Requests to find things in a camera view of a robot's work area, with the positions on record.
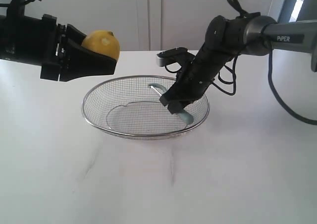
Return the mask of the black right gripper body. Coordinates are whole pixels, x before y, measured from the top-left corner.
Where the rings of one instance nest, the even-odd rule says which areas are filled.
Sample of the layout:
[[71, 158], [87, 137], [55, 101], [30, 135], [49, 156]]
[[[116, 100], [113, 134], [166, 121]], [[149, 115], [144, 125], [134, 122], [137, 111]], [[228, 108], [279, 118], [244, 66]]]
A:
[[200, 99], [233, 56], [233, 53], [220, 50], [200, 49], [189, 67], [170, 88], [171, 100], [184, 103]]

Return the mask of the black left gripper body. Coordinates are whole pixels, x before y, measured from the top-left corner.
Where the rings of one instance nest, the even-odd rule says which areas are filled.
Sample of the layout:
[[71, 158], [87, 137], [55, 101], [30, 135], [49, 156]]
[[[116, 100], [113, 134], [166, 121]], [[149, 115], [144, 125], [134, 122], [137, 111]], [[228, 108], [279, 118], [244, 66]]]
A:
[[0, 58], [41, 66], [41, 79], [66, 81], [63, 59], [56, 55], [60, 40], [56, 17], [44, 14], [41, 19], [22, 16], [9, 25], [0, 17]]

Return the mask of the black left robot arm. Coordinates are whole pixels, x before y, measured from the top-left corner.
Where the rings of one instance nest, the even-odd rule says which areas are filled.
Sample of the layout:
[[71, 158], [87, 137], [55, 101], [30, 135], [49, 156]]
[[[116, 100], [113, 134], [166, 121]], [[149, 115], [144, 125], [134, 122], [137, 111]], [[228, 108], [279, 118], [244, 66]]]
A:
[[86, 35], [73, 25], [58, 24], [49, 14], [40, 19], [26, 16], [25, 6], [34, 1], [1, 4], [6, 8], [6, 14], [0, 17], [2, 60], [38, 65], [40, 78], [52, 81], [114, 74], [116, 60], [82, 47]]

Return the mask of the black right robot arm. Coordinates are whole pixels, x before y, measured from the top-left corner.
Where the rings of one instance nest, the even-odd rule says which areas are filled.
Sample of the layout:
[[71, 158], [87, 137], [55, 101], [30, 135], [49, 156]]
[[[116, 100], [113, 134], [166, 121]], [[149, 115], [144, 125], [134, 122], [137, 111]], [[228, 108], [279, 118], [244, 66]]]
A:
[[226, 63], [239, 55], [265, 56], [272, 50], [312, 55], [311, 69], [317, 70], [317, 22], [277, 23], [269, 16], [214, 18], [196, 55], [185, 48], [158, 54], [160, 66], [181, 66], [175, 83], [160, 97], [171, 114], [199, 100]]

